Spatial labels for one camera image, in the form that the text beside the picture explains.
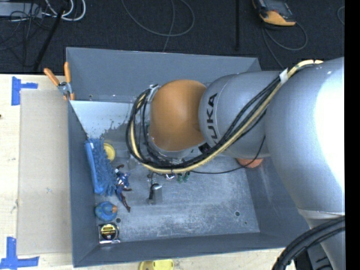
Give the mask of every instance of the black carpet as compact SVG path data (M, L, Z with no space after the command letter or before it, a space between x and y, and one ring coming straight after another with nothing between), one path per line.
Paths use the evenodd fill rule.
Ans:
M45 0L11 1L47 8ZM56 12L65 1L49 3ZM68 17L84 10L81 0L73 1ZM36 70L56 18L1 18L0 73L42 73L48 67L62 75L67 47L257 57L263 70L292 67L303 59L344 56L345 0L287 0L298 24L276 30L264 27L251 0L238 0L238 50L236 0L85 0L85 4L82 19L60 21Z

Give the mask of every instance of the orange handle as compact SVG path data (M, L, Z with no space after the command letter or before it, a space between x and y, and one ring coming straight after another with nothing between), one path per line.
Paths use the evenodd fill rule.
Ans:
M51 82L55 86L58 86L60 84L59 80L56 78L54 73L49 68L44 68L44 73L46 74L46 76L48 76L50 78Z
M71 75L70 75L70 68L69 68L69 63L65 62L64 63L64 73L65 73L65 79L67 83L71 82Z

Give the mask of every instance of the blue toy figure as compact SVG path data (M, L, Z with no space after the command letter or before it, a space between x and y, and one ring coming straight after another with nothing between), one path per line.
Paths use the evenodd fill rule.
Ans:
M119 168L120 168L120 166L115 169L115 173L118 176L116 178L115 193L116 193L117 197L119 198L119 200L124 204L127 211L130 213L131 207L129 207L129 205L126 203L125 196L123 195L123 191L131 191L131 189L129 188L129 181L128 181L130 173L129 172L122 173L119 171Z
M95 215L105 222L115 219L118 213L118 207L111 202L105 201L95 207Z

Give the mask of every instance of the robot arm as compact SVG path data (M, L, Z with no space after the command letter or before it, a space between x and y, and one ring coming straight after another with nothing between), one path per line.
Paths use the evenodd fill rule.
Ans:
M148 116L146 149L135 131L140 111L142 120ZM207 87L176 80L147 89L134 104L127 138L131 154L163 175L187 173L220 153L240 164L271 157L314 228L345 215L344 58L228 75ZM202 153L186 160L199 147ZM322 246L333 268L345 269L345 233Z

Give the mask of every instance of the blue brush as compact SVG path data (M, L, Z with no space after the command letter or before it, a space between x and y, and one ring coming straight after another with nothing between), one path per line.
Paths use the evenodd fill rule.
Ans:
M85 151L91 169L94 192L111 196L116 190L116 173L104 150L104 140L102 138L87 139Z

